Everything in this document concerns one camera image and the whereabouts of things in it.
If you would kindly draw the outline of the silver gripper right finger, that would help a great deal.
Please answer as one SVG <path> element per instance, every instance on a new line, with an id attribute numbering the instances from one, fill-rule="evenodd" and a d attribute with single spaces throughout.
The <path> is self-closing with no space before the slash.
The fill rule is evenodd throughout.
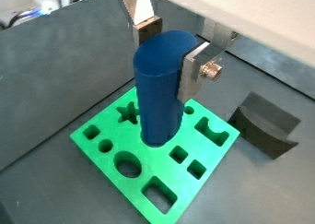
<path id="1" fill-rule="evenodd" d="M 223 67 L 215 58 L 237 41 L 240 33 L 219 22 L 205 18 L 197 34 L 201 43 L 183 57 L 178 99 L 186 103 L 201 90 L 206 79 L 217 80 Z"/>

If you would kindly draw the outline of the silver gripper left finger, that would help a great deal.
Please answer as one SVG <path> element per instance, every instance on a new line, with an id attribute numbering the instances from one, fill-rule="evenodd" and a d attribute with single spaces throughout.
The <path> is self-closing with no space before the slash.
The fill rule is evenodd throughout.
<path id="1" fill-rule="evenodd" d="M 151 0 L 121 0 L 135 46 L 163 31 L 163 19 L 155 15 Z"/>

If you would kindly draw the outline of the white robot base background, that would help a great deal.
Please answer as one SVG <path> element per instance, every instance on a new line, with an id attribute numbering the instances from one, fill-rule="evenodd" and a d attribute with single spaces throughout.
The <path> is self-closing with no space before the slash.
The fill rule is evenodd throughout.
<path id="1" fill-rule="evenodd" d="M 0 0 L 0 31 L 82 0 Z"/>

